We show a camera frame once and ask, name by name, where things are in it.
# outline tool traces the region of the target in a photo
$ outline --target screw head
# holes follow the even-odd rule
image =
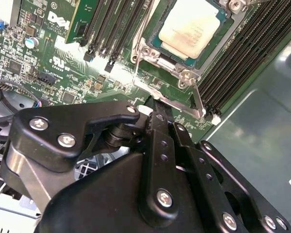
[[[34,118],[29,122],[29,125],[34,130],[43,131],[49,127],[49,124],[46,120],[41,118]]]
[[[178,124],[177,127],[178,127],[178,129],[180,129],[181,131],[185,131],[185,128],[184,128],[182,125]]]
[[[134,109],[133,107],[131,106],[127,106],[127,110],[131,113],[135,113],[136,112],[136,109]]]
[[[228,213],[223,213],[222,218],[228,228],[230,228],[232,231],[237,230],[237,224],[236,224],[235,219],[232,217],[232,215]]]
[[[264,217],[264,220],[265,220],[266,224],[267,224],[271,229],[273,229],[273,230],[276,229],[276,225],[275,225],[274,221],[273,221],[270,217],[268,217],[268,216],[266,215],[266,216]]]
[[[207,150],[212,150],[211,146],[208,143],[204,143],[204,146],[206,147]]]
[[[278,222],[278,224],[284,229],[284,230],[287,230],[288,228],[287,228],[287,226],[286,226],[286,224],[284,223],[284,221],[283,220],[281,220],[280,218],[276,218],[276,221]]]
[[[159,201],[159,203],[164,206],[164,207],[170,207],[173,204],[173,200],[170,196],[170,194],[168,192],[166,192],[165,190],[159,190],[157,192],[157,200]]]
[[[70,148],[73,147],[76,144],[76,140],[74,137],[70,134],[62,134],[57,139],[59,145],[62,147]]]

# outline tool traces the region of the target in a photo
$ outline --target black metal bracket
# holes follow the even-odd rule
[[[66,172],[74,168],[87,134],[94,135],[94,145],[108,125],[134,124],[139,116],[135,107],[121,101],[25,109],[18,112],[13,119],[10,140],[15,150],[47,169]],[[30,126],[33,119],[46,122],[47,129],[33,129]],[[63,134],[70,135],[75,145],[61,146],[58,138]]]
[[[146,123],[147,147],[139,190],[139,211],[154,227],[167,227],[178,215],[174,141],[166,115],[152,112]]]

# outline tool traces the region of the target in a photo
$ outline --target microchip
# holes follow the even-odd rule
[[[33,22],[33,23],[35,23],[36,20],[37,20],[37,15],[31,14],[30,21]]]
[[[13,60],[10,60],[9,70],[14,74],[20,74],[22,65]]]
[[[63,102],[67,103],[67,104],[72,104],[74,101],[74,95],[65,92],[63,95]]]
[[[35,21],[35,23],[36,23],[37,25],[39,25],[39,26],[42,26],[42,24],[43,24],[43,18],[40,17],[40,16],[38,16],[38,17],[37,17],[37,20]]]
[[[91,87],[91,91],[100,91],[102,89],[102,84],[95,82],[95,84]]]
[[[35,29],[30,27],[30,26],[27,26],[26,27],[26,34],[29,35],[29,36],[34,36],[34,33],[35,33]]]
[[[106,81],[106,78],[103,77],[103,76],[101,76],[101,75],[99,75],[99,76],[97,77],[97,80],[98,80],[99,82],[103,83],[103,82]]]
[[[86,30],[86,27],[87,27],[87,24],[80,25],[79,29],[78,29],[77,36],[83,36],[83,34]]]

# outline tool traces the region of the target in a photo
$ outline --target black plastic mechanism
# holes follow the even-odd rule
[[[35,233],[291,233],[287,220],[212,144],[195,145],[165,104],[146,105],[153,109],[149,116],[118,101],[15,116],[0,172],[41,206]],[[48,126],[32,124],[36,118]],[[63,134],[74,143],[61,141]],[[77,161],[120,146],[130,147],[129,154],[71,179]]]

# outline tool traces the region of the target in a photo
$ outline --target green circuit board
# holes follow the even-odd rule
[[[147,6],[136,19],[134,32],[128,37],[123,53],[111,73],[104,71],[108,57],[96,57],[88,63],[83,60],[87,47],[65,43],[66,39],[74,41],[76,38],[75,33],[71,32],[76,26],[74,19],[89,20],[89,15],[75,14],[77,6],[86,7],[78,5],[75,0],[24,0],[18,26],[0,31],[0,78],[24,85],[50,106],[112,100],[143,104],[149,94],[131,84],[134,64],[130,62],[130,50]],[[245,20],[253,13],[254,10],[249,11]],[[38,23],[32,20],[33,14],[39,19]],[[28,28],[34,29],[34,36],[39,41],[34,50],[28,49],[24,44]],[[21,64],[20,70],[17,70],[18,64]],[[56,78],[56,83],[51,86],[29,78],[28,73],[32,67],[52,75]],[[141,62],[137,78],[169,99],[190,105],[191,89],[178,89],[178,80],[167,71]],[[22,94],[17,88],[13,90]],[[205,119],[195,119],[178,110],[174,110],[174,117],[189,130],[194,142],[200,140],[212,127]]]

